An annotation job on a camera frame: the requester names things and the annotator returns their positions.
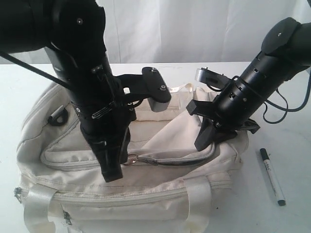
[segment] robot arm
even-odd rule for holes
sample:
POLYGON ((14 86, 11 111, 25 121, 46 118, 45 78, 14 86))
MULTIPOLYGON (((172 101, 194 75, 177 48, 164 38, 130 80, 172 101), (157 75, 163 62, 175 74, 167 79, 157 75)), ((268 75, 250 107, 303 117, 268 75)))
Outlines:
POLYGON ((160 112, 171 100, 159 72, 145 67, 142 75, 112 75, 103 41, 105 12, 95 0, 4 0, 0 15, 0 50, 45 48, 58 78, 75 90, 68 90, 71 104, 104 179, 122 178, 135 107, 148 99, 160 112))
POLYGON ((251 115, 284 81, 311 66, 310 36, 311 23, 289 17, 269 31, 260 53, 241 76, 229 79, 206 68, 198 70, 197 80, 221 89, 213 102, 193 100, 187 107, 191 115, 204 117, 195 142, 198 150, 235 137, 236 130, 259 129, 251 115))

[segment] bolt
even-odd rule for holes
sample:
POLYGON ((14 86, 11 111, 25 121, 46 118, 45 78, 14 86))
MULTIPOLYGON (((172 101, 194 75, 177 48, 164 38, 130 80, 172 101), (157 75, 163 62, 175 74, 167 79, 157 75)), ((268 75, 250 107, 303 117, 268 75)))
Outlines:
POLYGON ((82 24, 83 24, 83 19, 78 18, 78 19, 77 19, 77 23, 78 23, 79 25, 82 25, 82 24))
POLYGON ((165 86, 165 85, 162 85, 162 86, 160 87, 160 90, 161 90, 161 91, 166 91, 166 86, 165 86))

